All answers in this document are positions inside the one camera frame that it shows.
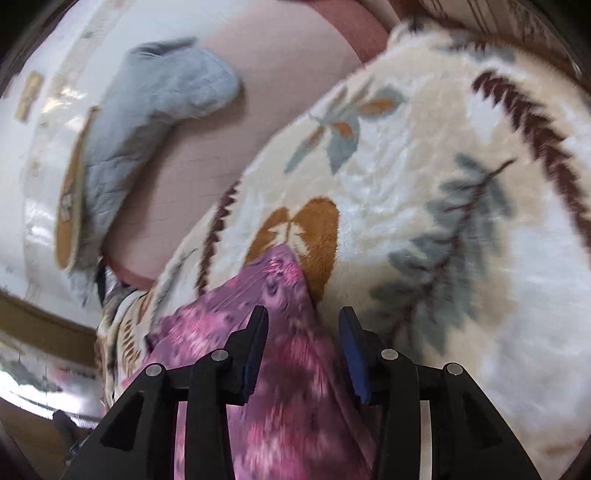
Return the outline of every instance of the pink cushion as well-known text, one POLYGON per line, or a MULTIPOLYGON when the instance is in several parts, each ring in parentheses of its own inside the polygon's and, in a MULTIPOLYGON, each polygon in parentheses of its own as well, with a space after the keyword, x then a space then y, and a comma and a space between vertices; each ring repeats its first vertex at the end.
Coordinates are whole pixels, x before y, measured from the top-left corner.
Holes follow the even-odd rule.
POLYGON ((103 245, 118 277, 149 288, 271 136, 386 41, 355 0, 265 0, 205 39, 202 46, 236 70, 243 91, 226 109, 179 125, 142 172, 103 245))

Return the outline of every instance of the brown fern print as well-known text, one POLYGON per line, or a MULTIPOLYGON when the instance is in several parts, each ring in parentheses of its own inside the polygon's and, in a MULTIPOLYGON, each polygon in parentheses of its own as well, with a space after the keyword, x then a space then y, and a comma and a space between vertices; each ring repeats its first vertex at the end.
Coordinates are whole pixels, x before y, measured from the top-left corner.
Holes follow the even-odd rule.
POLYGON ((503 104, 513 131, 519 130, 531 146, 534 159, 542 164, 546 178, 562 197, 583 244, 591 253, 591 219, 577 183, 579 176, 570 164, 572 156, 560 148, 564 137, 552 129, 552 120, 544 114, 543 105, 533 102, 494 70, 482 73, 472 83, 472 89, 474 93, 482 92, 484 98, 492 97, 495 106, 503 104))
POLYGON ((212 259, 216 253, 216 244, 220 241, 219 234, 224 229, 225 219, 230 214, 228 207, 233 204, 236 199, 236 187, 240 181, 232 185, 226 193, 224 193, 219 205, 217 206, 216 214, 213 217, 209 233, 205 239, 205 247, 201 254, 201 267, 199 268, 199 276, 197 278, 197 292, 199 296, 205 293, 207 287, 207 278, 209 276, 209 269, 212 266, 212 259))

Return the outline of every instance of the brown trim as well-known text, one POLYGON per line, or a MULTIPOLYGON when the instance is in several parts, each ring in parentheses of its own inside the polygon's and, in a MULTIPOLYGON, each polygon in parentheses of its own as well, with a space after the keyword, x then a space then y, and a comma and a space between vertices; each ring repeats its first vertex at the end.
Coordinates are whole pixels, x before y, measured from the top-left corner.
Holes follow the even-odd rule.
POLYGON ((225 220, 226 217, 230 215, 230 210, 228 210, 228 207, 236 202, 234 195, 236 195, 236 188, 238 185, 240 185, 240 180, 238 180, 228 189, 226 193, 223 194, 222 199, 217 206, 216 214, 210 224, 211 227, 203 245, 201 266, 199 268, 199 276, 197 277, 197 283, 195 285, 199 296, 203 295, 205 293, 205 289, 207 288, 207 282, 209 281, 209 269, 212 266, 213 256, 216 254, 216 245, 220 241, 219 234, 222 233, 226 227, 225 220))
POLYGON ((591 220, 584 202, 586 195, 578 184, 579 175, 571 163, 572 155, 560 146, 565 137, 554 130, 553 120, 545 115, 544 105, 534 102, 509 78, 494 70, 487 70, 474 80, 472 90, 482 92, 485 99, 491 97, 495 106, 502 104, 513 131, 519 131, 523 142, 530 146, 534 160, 542 166, 546 179, 554 184, 575 231, 591 255, 591 220))
POLYGON ((339 31, 361 63, 369 62, 386 49, 388 32, 360 3, 354 0, 311 0, 306 4, 339 31))
POLYGON ((95 366, 94 330, 44 312, 0 291, 0 330, 50 355, 95 366))

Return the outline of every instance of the tan border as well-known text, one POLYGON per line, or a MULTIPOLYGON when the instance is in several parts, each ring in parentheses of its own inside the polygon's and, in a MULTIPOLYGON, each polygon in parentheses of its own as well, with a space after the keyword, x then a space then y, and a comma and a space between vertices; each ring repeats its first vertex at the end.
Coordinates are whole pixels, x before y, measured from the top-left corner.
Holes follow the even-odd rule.
POLYGON ((94 330, 0 291, 0 330, 50 355, 95 367, 94 330))

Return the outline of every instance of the floral blanket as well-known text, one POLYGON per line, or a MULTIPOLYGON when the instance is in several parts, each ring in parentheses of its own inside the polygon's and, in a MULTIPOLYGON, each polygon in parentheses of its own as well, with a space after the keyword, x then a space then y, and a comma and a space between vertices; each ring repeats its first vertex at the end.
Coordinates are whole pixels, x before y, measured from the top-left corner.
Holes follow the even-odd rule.
POLYGON ((351 305, 415 361, 460 362, 558 479, 591 433, 590 111, 538 57, 397 28, 195 226, 128 322, 132 364, 156 320, 287 243, 325 326, 351 305))

